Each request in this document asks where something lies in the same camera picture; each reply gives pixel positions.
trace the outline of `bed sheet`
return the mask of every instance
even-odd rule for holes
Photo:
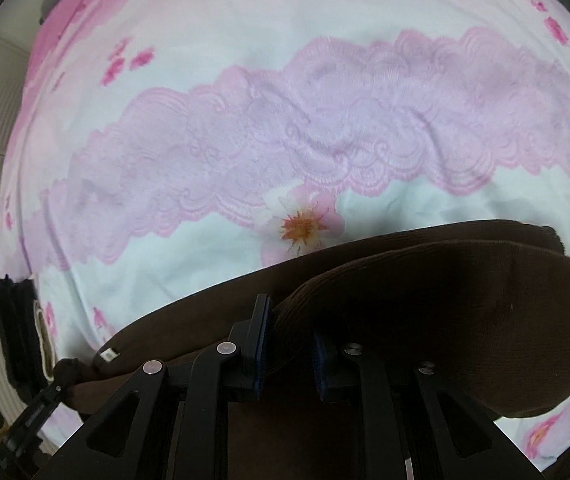
[[[59,358],[334,244],[472,219],[570,255],[570,14],[555,0],[62,0],[0,188],[0,276]],[[44,428],[62,444],[78,418]],[[570,398],[498,424],[540,469]]]

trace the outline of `pink and white fabric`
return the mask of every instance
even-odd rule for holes
[[[89,360],[264,266],[489,218],[551,225],[570,255],[555,0],[63,0],[8,147],[0,276],[36,274],[58,356]],[[563,413],[505,431],[543,468]]]

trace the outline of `folded brown clothing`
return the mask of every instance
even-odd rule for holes
[[[101,348],[120,355],[97,356],[91,380],[73,386],[67,403],[92,413],[143,362],[193,359],[249,318],[262,292],[276,303],[271,383],[291,372],[316,320],[333,315],[385,359],[434,362],[500,415],[543,413],[570,395],[570,258],[549,227],[481,221],[328,248],[176,301]],[[313,393],[305,377],[300,387]],[[280,402],[276,392],[268,399]]]

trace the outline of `brown ribbed fabric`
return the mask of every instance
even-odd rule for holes
[[[277,303],[271,376],[261,402],[231,405],[230,478],[329,478],[318,472],[328,461],[349,470],[336,452],[348,455],[350,410],[318,401],[304,351],[325,316],[386,359],[434,362],[500,415],[543,413],[570,395],[570,258],[551,228],[484,221],[341,245],[172,303],[108,342],[121,355],[96,359],[102,380],[73,386],[68,404],[92,413],[148,359],[188,362],[247,319],[261,292]]]

